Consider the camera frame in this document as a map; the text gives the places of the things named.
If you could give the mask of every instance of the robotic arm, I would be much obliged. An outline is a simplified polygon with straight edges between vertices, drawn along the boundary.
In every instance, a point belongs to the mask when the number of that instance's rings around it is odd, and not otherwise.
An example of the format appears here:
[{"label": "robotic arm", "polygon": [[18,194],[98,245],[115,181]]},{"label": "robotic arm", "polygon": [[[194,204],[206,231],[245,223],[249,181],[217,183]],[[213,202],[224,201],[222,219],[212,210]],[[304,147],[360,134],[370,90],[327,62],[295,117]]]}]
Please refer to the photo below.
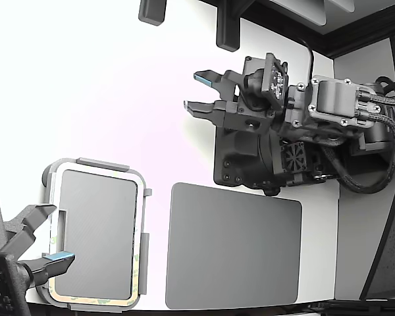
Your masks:
[{"label": "robotic arm", "polygon": [[[279,194],[281,187],[331,178],[361,194],[385,188],[395,173],[395,99],[384,96],[380,83],[311,74],[308,85],[288,86],[287,71],[287,63],[268,53],[265,59],[246,57],[243,74],[194,74],[221,97],[214,103],[184,103],[193,117],[217,127],[215,183],[243,184],[267,196]],[[380,155],[387,169],[364,186],[347,168],[372,155]]]},{"label": "robotic arm", "polygon": [[27,289],[66,273],[74,261],[74,254],[65,251],[18,261],[35,242],[34,231],[54,210],[54,205],[29,205],[9,222],[3,222],[0,210],[0,315],[30,316]]}]

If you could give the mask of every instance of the white table surface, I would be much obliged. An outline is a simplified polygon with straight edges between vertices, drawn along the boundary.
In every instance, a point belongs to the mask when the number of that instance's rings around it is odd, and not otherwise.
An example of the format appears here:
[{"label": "white table surface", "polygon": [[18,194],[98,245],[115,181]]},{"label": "white table surface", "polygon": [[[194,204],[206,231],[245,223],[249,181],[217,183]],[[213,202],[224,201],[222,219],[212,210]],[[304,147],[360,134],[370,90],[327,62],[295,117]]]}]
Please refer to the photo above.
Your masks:
[{"label": "white table surface", "polygon": [[[138,20],[139,2],[0,1],[0,199],[5,220],[41,203],[41,174],[63,157],[130,165],[153,189],[145,210],[147,295],[135,309],[167,309],[172,185],[216,186],[215,127],[192,118],[183,101],[218,95],[193,73],[241,72],[245,56],[272,52],[288,61],[296,84],[307,78],[309,57],[304,47],[245,20],[241,48],[230,53],[215,45],[215,7],[169,0],[165,22],[155,27]],[[315,74],[333,76],[332,60],[316,54]],[[298,302],[334,296],[338,191],[330,181],[280,195],[303,205]],[[47,251],[47,229],[37,230],[22,259]],[[41,302],[34,290],[27,298]]]}]

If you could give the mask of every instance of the black metal bracket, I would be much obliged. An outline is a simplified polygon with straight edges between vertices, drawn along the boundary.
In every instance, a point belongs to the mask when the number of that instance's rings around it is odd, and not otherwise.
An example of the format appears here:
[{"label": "black metal bracket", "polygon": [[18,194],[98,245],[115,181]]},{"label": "black metal bracket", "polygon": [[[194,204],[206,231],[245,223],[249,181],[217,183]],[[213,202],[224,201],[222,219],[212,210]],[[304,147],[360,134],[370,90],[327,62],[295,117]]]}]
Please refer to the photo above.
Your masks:
[{"label": "black metal bracket", "polygon": [[220,0],[217,11],[217,46],[227,51],[240,48],[240,17],[255,0]]},{"label": "black metal bracket", "polygon": [[3,222],[0,210],[0,252],[17,260],[35,242],[34,231],[54,210],[51,204],[29,205],[8,222]]},{"label": "black metal bracket", "polygon": [[141,0],[139,20],[158,26],[164,22],[167,0]]}]

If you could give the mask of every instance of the black frame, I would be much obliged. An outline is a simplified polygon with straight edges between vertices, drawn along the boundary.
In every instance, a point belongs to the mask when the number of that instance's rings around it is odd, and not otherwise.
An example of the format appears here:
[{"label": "black frame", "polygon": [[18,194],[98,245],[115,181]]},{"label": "black frame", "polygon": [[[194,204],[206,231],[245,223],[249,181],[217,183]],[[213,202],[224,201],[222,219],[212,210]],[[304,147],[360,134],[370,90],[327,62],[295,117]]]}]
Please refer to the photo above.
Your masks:
[{"label": "black frame", "polygon": [[[240,48],[240,17],[335,59],[395,36],[395,5],[322,35],[255,0],[200,0],[218,8],[216,43],[227,51]],[[167,0],[141,0],[139,19],[160,25]]]}]

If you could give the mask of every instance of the gray rectangular mat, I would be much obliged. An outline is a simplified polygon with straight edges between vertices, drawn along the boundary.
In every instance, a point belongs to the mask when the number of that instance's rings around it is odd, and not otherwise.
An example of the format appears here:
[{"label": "gray rectangular mat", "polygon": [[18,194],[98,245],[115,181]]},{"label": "gray rectangular mat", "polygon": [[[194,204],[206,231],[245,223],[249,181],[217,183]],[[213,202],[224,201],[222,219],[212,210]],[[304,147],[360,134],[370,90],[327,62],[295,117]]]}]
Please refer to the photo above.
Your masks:
[{"label": "gray rectangular mat", "polygon": [[127,300],[137,187],[133,181],[67,170],[60,208],[67,210],[64,250],[75,253],[56,278],[62,296]]},{"label": "gray rectangular mat", "polygon": [[227,309],[294,303],[301,227],[298,201],[175,184],[167,306]]}]

